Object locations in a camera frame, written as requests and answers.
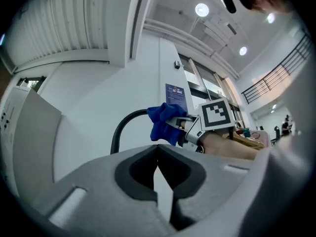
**human arm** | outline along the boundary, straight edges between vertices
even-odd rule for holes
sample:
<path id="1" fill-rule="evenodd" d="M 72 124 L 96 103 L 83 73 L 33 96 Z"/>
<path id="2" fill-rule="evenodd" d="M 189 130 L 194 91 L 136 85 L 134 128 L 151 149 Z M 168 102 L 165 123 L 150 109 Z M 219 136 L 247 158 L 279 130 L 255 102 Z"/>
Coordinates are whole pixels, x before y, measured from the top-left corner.
<path id="1" fill-rule="evenodd" d="M 253 148 L 247 147 L 237 141 L 224 139 L 213 132 L 205 133 L 199 141 L 207 155 L 254 160 L 258 153 Z"/>

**white panel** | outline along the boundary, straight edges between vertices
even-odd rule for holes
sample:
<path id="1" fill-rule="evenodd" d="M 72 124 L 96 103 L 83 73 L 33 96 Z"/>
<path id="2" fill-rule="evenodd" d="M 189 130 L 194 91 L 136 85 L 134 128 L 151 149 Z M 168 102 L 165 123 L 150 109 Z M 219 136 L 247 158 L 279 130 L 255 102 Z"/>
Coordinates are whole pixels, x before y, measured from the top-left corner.
<path id="1" fill-rule="evenodd" d="M 137 50 L 138 50 L 140 38 L 143 32 L 145 17 L 147 14 L 150 1 L 151 0 L 141 0 L 141 4 L 139 6 L 138 12 L 136 12 L 137 18 L 135 18 L 135 22 L 134 22 L 135 27 L 134 27 L 134 32 L 132 33 L 132 39 L 133 39 L 132 41 L 133 46 L 131 47 L 132 59 L 136 59 Z"/>
<path id="2" fill-rule="evenodd" d="M 13 140 L 14 178 L 20 198 L 27 203 L 53 184 L 53 148 L 60 116 L 59 110 L 29 91 Z"/>
<path id="3" fill-rule="evenodd" d="M 82 203 L 86 195 L 86 190 L 75 188 L 69 197 L 67 197 L 67 199 L 63 201 L 58 209 L 49 217 L 49 221 L 54 225 L 63 228 L 74 215 L 75 210 Z"/>
<path id="4" fill-rule="evenodd" d="M 238 32 L 237 23 L 229 16 L 227 16 L 226 11 L 221 11 L 218 15 L 212 17 L 211 22 L 217 26 L 221 30 L 223 34 L 227 36 L 227 38 L 231 38 L 234 34 L 231 29 L 227 27 L 227 24 L 231 24 L 231 26 Z"/>
<path id="5" fill-rule="evenodd" d="M 249 171 L 248 169 L 239 168 L 232 165 L 225 165 L 224 170 L 235 173 L 235 174 L 243 174 L 243 175 L 247 174 Z"/>
<path id="6" fill-rule="evenodd" d="M 229 39 L 223 33 L 222 29 L 219 29 L 215 24 L 209 21 L 205 21 L 204 25 L 212 30 L 216 35 L 218 35 L 218 37 L 220 37 L 225 43 L 229 43 Z"/>
<path id="7" fill-rule="evenodd" d="M 64 61 L 109 61 L 109 55 L 107 49 L 81 49 L 64 51 L 61 53 L 47 55 L 45 57 L 28 62 L 27 64 L 18 67 L 15 72 L 20 72 L 45 64 Z"/>
<path id="8" fill-rule="evenodd" d="M 107 49 L 106 1 L 28 0 L 6 32 L 4 50 L 21 67 L 64 51 Z"/>
<path id="9" fill-rule="evenodd" d="M 108 48 L 106 39 L 107 0 L 84 0 L 84 16 L 89 48 Z"/>
<path id="10" fill-rule="evenodd" d="M 88 48 L 83 1 L 51 0 L 55 30 L 62 51 Z"/>
<path id="11" fill-rule="evenodd" d="M 204 29 L 204 32 L 211 36 L 211 38 L 213 38 L 217 43 L 219 43 L 221 46 L 225 46 L 226 43 L 220 38 L 218 37 L 218 35 L 216 33 L 214 33 L 211 29 L 209 29 L 208 27 L 206 27 Z"/>
<path id="12" fill-rule="evenodd" d="M 139 0 L 108 0 L 107 40 L 110 64 L 125 67 L 130 58 L 132 29 Z"/>

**window frame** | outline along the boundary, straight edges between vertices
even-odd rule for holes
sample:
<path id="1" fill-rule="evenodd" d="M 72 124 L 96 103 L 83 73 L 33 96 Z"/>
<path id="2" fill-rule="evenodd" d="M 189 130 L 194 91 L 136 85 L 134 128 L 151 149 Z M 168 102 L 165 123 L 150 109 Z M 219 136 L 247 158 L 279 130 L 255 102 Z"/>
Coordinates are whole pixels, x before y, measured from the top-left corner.
<path id="1" fill-rule="evenodd" d="M 182 54 L 179 54 L 179 57 L 181 57 L 181 59 L 187 60 L 189 62 L 189 64 L 191 65 L 191 69 L 192 69 L 190 71 L 190 73 L 192 73 L 192 71 L 193 71 L 197 77 L 197 80 L 200 83 L 200 85 L 197 85 L 193 82 L 188 81 L 191 95 L 205 99 L 206 102 L 210 102 L 210 101 L 221 99 L 221 98 L 226 98 L 228 100 L 230 107 L 231 107 L 231 110 L 233 111 L 235 120 L 241 120 L 243 122 L 243 118 L 242 118 L 242 115 L 240 113 L 240 109 L 238 107 L 238 104 L 236 103 L 235 97 L 234 97 L 234 95 L 232 95 L 232 91 L 229 88 L 229 86 L 227 85 L 227 83 L 223 82 L 225 79 L 221 78 L 219 75 L 217 75 L 215 72 L 209 70 L 206 66 L 202 65 L 201 63 L 194 61 L 192 58 L 189 58 L 189 57 L 182 55 Z M 216 92 L 213 92 L 213 91 L 206 88 L 206 85 L 203 81 L 203 78 L 201 77 L 198 69 L 196 68 L 195 63 L 198 64 L 198 66 L 200 66 L 202 69 L 209 71 L 214 76 L 214 78 L 217 81 L 217 84 L 214 84 L 214 85 L 220 87 L 223 90 L 225 96 L 219 95 Z"/>
<path id="2" fill-rule="evenodd" d="M 17 86 L 21 86 L 22 82 L 27 79 L 29 81 L 38 81 L 38 83 L 35 85 L 35 87 L 33 88 L 33 90 L 35 92 L 38 92 L 38 90 L 40 89 L 40 87 L 42 86 L 43 82 L 46 80 L 47 77 L 44 77 L 44 76 L 41 76 L 41 77 L 32 77 L 32 78 L 28 78 L 28 77 L 25 77 L 25 78 L 20 78 L 18 83 L 17 83 Z"/>

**metal railing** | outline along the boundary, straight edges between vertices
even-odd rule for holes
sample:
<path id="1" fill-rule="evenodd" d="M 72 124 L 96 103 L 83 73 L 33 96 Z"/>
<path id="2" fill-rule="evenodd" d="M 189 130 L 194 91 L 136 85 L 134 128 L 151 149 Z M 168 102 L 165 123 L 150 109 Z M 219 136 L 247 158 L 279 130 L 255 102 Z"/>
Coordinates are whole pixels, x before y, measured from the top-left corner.
<path id="1" fill-rule="evenodd" d="M 312 53 L 313 42 L 307 34 L 303 36 L 297 46 L 283 59 L 274 69 L 271 70 L 264 78 L 256 84 L 242 92 L 247 103 L 250 104 L 262 95 L 271 91 L 280 82 L 290 76 L 308 56 Z"/>

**white wall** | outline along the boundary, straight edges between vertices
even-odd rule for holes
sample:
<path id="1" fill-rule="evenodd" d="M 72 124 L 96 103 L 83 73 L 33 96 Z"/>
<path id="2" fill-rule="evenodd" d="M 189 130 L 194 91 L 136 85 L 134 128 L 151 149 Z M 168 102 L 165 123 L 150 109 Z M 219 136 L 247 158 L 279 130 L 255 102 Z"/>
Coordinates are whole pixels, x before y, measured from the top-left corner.
<path id="1" fill-rule="evenodd" d="M 87 161 L 109 155 L 119 122 L 133 111 L 165 102 L 166 83 L 184 88 L 188 112 L 194 114 L 184 70 L 174 68 L 175 60 L 180 59 L 173 43 L 143 34 L 138 59 L 124 69 L 105 62 L 46 65 L 18 73 L 7 92 L 21 77 L 50 73 L 40 94 L 63 115 L 54 150 L 54 176 L 58 181 Z M 148 116 L 132 120 L 123 130 L 120 150 L 156 144 L 150 140 L 152 127 Z M 158 195 L 158 204 L 168 211 L 172 192 L 164 182 L 161 175 L 155 178 L 155 188 L 163 186 L 162 192 L 169 195 L 169 200 Z"/>
<path id="2" fill-rule="evenodd" d="M 232 78 L 226 78 L 226 82 L 231 88 L 237 101 L 245 127 L 256 130 L 256 123 L 248 110 L 248 104 L 246 103 L 245 98 L 240 94 L 238 87 L 236 86 L 236 81 Z"/>
<path id="3" fill-rule="evenodd" d="M 263 129 L 268 133 L 272 134 L 275 131 L 275 127 L 278 126 L 281 130 L 282 122 L 286 115 L 291 115 L 286 106 L 281 106 L 276 109 L 275 112 L 269 113 L 257 120 L 258 128 L 263 126 Z"/>
<path id="4" fill-rule="evenodd" d="M 244 43 L 234 43 L 235 56 L 228 60 L 239 73 L 242 73 L 246 67 L 252 67 L 251 63 L 255 62 L 268 46 L 273 46 L 272 42 L 275 42 L 275 39 L 288 32 L 289 26 L 297 22 L 291 14 L 276 14 L 275 21 L 269 24 L 267 15 L 259 13 L 259 16 L 257 14 L 257 12 L 247 11 L 240 20 L 241 28 L 247 33 L 248 39 Z M 242 44 L 248 49 L 244 56 L 239 55 Z"/>
<path id="5" fill-rule="evenodd" d="M 285 105 L 295 120 L 296 130 L 311 134 L 316 129 L 316 57 L 310 57 L 304 69 L 282 95 Z"/>
<path id="6" fill-rule="evenodd" d="M 280 32 L 267 48 L 241 73 L 240 79 L 236 81 L 240 93 L 253 86 L 277 66 L 294 49 L 303 35 L 302 31 L 298 31 L 294 37 L 291 37 L 286 31 Z M 300 73 L 304 64 L 305 62 L 271 91 L 247 105 L 248 111 L 252 113 L 281 96 Z"/>
<path id="7" fill-rule="evenodd" d="M 287 32 L 280 32 L 244 70 L 236 84 L 241 92 L 261 80 L 267 73 L 274 69 L 299 43 L 303 32 L 298 32 L 291 37 Z"/>

